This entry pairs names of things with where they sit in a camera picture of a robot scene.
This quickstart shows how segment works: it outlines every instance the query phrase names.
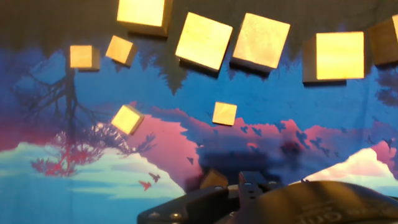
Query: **black plastic part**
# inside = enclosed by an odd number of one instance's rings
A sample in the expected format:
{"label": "black plastic part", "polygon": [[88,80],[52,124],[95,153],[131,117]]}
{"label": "black plastic part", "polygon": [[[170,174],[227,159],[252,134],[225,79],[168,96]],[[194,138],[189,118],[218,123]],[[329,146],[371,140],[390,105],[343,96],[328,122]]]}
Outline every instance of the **black plastic part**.
{"label": "black plastic part", "polygon": [[228,188],[208,187],[140,213],[137,224],[214,223],[238,206],[237,198],[228,198]]}
{"label": "black plastic part", "polygon": [[319,181],[272,190],[226,224],[342,224],[398,221],[398,201],[366,187]]}

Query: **screw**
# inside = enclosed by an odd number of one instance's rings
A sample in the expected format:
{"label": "screw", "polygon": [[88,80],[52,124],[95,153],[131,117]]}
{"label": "screw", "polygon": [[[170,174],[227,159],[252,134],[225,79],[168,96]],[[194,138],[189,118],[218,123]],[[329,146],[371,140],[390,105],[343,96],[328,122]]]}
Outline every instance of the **screw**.
{"label": "screw", "polygon": [[181,218],[181,214],[179,214],[179,213],[173,213],[173,214],[171,214],[170,217],[171,217],[171,218]]}
{"label": "screw", "polygon": [[159,216],[160,216],[160,214],[157,212],[152,212],[151,214],[149,214],[149,218],[157,218]]}

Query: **backdrop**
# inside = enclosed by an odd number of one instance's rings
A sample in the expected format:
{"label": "backdrop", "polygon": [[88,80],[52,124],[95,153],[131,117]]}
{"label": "backdrop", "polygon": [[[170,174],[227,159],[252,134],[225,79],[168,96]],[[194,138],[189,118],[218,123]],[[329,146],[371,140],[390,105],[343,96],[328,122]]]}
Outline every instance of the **backdrop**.
{"label": "backdrop", "polygon": [[[2,2],[0,223],[135,223],[197,189],[209,167],[231,183],[260,170],[284,184],[339,180],[398,196],[396,69],[373,66],[367,38],[363,80],[303,86],[301,63],[315,33],[366,30],[398,14],[398,2],[175,0],[167,40],[128,35],[117,7]],[[178,65],[188,11],[234,27],[217,77]],[[266,77],[228,65],[246,12],[291,24]],[[104,57],[113,35],[137,45],[131,68]],[[71,44],[99,48],[101,70],[69,69]],[[216,101],[238,106],[233,127],[211,122]],[[109,125],[123,104],[145,114],[133,136]]]}

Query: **wooden block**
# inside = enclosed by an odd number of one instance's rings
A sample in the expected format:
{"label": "wooden block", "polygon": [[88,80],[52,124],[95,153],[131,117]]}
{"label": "wooden block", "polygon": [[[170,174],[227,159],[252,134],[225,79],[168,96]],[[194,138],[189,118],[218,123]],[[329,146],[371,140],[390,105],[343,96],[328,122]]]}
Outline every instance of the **wooden block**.
{"label": "wooden block", "polygon": [[290,25],[246,13],[231,63],[271,72],[279,64]]}
{"label": "wooden block", "polygon": [[114,35],[106,51],[106,56],[117,62],[131,66],[136,53],[137,47],[132,42]]}
{"label": "wooden block", "polygon": [[398,62],[398,15],[368,29],[375,65]]}
{"label": "wooden block", "polygon": [[213,113],[213,122],[224,125],[234,125],[236,116],[236,105],[216,102]]}
{"label": "wooden block", "polygon": [[212,186],[227,187],[228,179],[223,174],[220,174],[217,170],[210,169],[209,173],[203,179],[200,188],[205,189]]}
{"label": "wooden block", "polygon": [[130,32],[167,37],[173,0],[119,0],[117,21]]}
{"label": "wooden block", "polygon": [[302,53],[303,82],[364,78],[363,32],[316,34]]}
{"label": "wooden block", "polygon": [[100,69],[100,50],[90,45],[70,46],[70,68],[81,70]]}
{"label": "wooden block", "polygon": [[189,12],[175,54],[181,60],[218,72],[233,28]]}
{"label": "wooden block", "polygon": [[123,105],[112,120],[112,125],[126,134],[134,133],[144,115],[130,105]]}

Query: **red bird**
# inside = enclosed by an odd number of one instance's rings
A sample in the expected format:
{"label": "red bird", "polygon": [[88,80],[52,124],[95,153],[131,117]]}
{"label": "red bird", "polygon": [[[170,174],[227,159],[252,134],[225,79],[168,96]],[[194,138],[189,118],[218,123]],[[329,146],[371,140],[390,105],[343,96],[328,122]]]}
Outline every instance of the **red bird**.
{"label": "red bird", "polygon": [[157,181],[160,179],[159,174],[155,175],[155,174],[149,173],[149,175],[154,179],[155,183],[157,183]]}
{"label": "red bird", "polygon": [[144,181],[139,181],[139,183],[144,187],[144,191],[147,191],[149,189],[149,187],[151,187],[152,185],[149,182],[144,182]]}

